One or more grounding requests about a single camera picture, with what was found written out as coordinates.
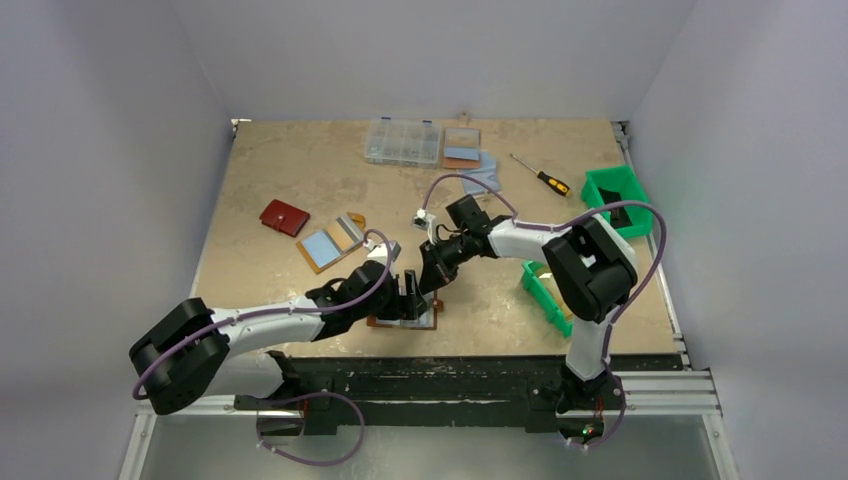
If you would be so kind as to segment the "brown leather card holder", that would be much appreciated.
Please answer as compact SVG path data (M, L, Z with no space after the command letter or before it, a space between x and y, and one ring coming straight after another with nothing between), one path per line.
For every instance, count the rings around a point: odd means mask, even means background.
M371 328L421 331L436 330L438 326L438 315L444 311L444 304L438 297L437 291L425 295L424 299L428 303L428 310L415 320L387 320L369 316L366 318L366 325Z

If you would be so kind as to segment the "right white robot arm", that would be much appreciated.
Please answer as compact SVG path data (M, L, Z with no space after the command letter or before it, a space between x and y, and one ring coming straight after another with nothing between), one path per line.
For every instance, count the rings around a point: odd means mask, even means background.
M577 401L596 393L608 377L612 325L637 285L634 250L600 215L587 215L564 228L525 226L507 215L490 217L470 195L446 211L457 230L420 245L419 291L447 286L460 265L474 257L546 265L575 317L561 394Z

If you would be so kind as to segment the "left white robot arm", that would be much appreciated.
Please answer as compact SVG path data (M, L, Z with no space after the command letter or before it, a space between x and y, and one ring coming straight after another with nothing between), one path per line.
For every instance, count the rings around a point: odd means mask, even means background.
M212 309L201 298L178 304L130 349L138 374L132 396L168 415L214 395L273 397L294 380L272 346L341 335L368 317L427 311L434 285L424 274L386 272L369 260L290 301L242 310Z

